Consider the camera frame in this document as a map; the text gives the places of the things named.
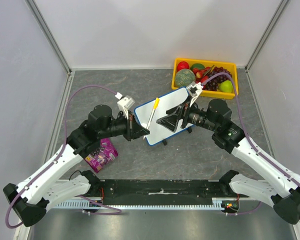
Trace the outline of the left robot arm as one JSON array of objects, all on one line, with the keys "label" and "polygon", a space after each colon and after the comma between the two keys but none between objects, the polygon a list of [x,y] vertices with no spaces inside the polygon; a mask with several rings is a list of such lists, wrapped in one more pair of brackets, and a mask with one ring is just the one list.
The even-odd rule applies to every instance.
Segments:
[{"label": "left robot arm", "polygon": [[51,187],[65,172],[97,150],[102,139],[123,136],[131,141],[149,133],[148,129],[137,123],[131,111],[120,111],[114,118],[108,105],[97,105],[40,169],[24,181],[8,183],[3,188],[9,203],[5,215],[6,226],[14,229],[9,223],[11,211],[16,213],[22,225],[30,227],[60,202],[84,194],[96,196],[100,191],[99,179],[90,171],[60,185],[58,190]]}]

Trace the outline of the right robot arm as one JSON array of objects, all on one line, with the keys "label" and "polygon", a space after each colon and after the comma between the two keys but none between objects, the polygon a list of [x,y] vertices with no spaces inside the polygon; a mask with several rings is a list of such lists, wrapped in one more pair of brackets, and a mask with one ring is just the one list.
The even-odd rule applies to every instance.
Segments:
[{"label": "right robot arm", "polygon": [[295,225],[300,220],[300,175],[287,169],[256,145],[244,129],[231,121],[232,111],[221,99],[213,99],[207,110],[189,100],[166,111],[157,124],[175,132],[178,123],[192,124],[213,132],[212,140],[221,149],[242,160],[266,182],[245,177],[236,171],[224,175],[219,191],[225,197],[245,195],[272,207],[279,217]]}]

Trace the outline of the white orange marker pen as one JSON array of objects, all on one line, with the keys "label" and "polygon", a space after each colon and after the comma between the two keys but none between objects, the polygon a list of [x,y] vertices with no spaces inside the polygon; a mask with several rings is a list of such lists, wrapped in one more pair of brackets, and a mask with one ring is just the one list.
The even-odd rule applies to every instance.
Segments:
[{"label": "white orange marker pen", "polygon": [[148,119],[147,123],[142,123],[141,124],[147,130],[149,130],[149,128],[150,128],[151,122],[152,122],[153,117],[155,115],[156,109],[159,105],[159,102],[160,102],[160,98],[156,97],[155,100],[154,100],[154,103],[153,103],[153,106],[152,106],[152,109],[151,109],[151,113],[150,113],[150,116],[149,116],[149,119]]}]

